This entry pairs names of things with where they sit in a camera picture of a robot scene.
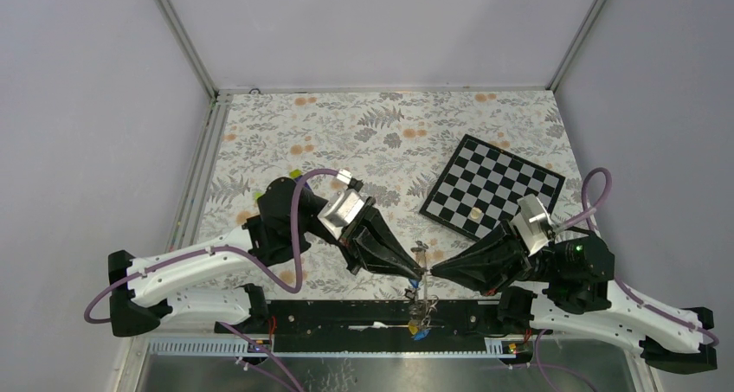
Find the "blue key tag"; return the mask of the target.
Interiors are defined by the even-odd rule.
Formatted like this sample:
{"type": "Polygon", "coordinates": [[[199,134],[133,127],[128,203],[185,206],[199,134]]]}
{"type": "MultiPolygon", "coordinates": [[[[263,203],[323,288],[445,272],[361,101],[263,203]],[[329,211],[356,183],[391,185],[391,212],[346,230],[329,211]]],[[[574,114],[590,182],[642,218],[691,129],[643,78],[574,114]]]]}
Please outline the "blue key tag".
{"type": "Polygon", "coordinates": [[[420,341],[424,339],[430,332],[429,327],[413,327],[411,329],[412,339],[414,341],[420,341]]]}

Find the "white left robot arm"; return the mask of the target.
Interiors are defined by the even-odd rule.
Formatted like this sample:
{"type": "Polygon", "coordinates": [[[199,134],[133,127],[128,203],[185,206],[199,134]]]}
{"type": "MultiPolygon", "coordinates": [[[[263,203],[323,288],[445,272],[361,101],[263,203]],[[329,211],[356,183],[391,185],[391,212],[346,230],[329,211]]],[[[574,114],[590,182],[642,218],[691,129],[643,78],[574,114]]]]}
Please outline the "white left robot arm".
{"type": "Polygon", "coordinates": [[[314,170],[344,185],[331,199],[316,195],[309,175],[279,177],[258,198],[259,212],[225,234],[167,254],[136,257],[125,250],[107,258],[105,321],[115,337],[135,337],[169,322],[263,329],[269,311],[263,290],[247,283],[233,290],[210,290],[203,283],[256,267],[283,291],[304,285],[303,255],[308,235],[336,247],[347,270],[401,276],[418,281],[423,268],[390,230],[363,184],[347,170],[314,170]]]}

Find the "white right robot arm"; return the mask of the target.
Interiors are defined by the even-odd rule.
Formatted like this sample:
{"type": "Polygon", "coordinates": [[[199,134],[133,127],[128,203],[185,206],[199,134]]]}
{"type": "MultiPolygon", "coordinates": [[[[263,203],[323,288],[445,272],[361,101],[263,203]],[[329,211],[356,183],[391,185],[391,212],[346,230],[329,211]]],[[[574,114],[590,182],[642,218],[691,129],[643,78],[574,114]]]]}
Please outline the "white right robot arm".
{"type": "Polygon", "coordinates": [[[717,340],[705,307],[676,308],[615,279],[615,257],[597,235],[557,242],[554,223],[535,197],[455,257],[435,277],[484,296],[499,296],[504,331],[561,331],[628,350],[657,370],[689,375],[714,370],[717,340]]]}

